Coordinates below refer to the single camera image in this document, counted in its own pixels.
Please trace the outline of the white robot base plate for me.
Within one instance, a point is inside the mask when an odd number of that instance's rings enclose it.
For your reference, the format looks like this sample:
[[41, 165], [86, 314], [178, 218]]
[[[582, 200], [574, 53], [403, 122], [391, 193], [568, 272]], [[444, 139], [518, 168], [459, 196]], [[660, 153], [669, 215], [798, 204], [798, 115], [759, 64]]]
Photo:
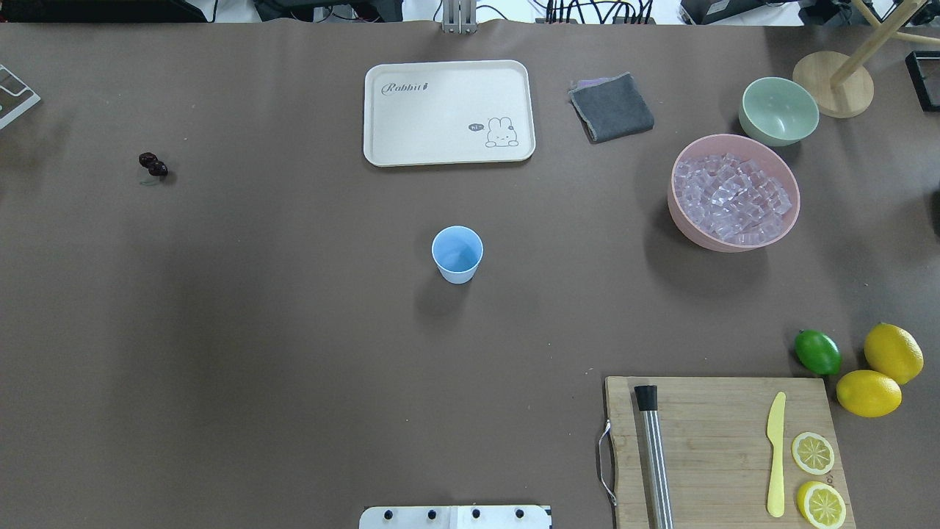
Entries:
[[542, 505], [373, 506], [359, 528], [552, 528], [550, 508]]

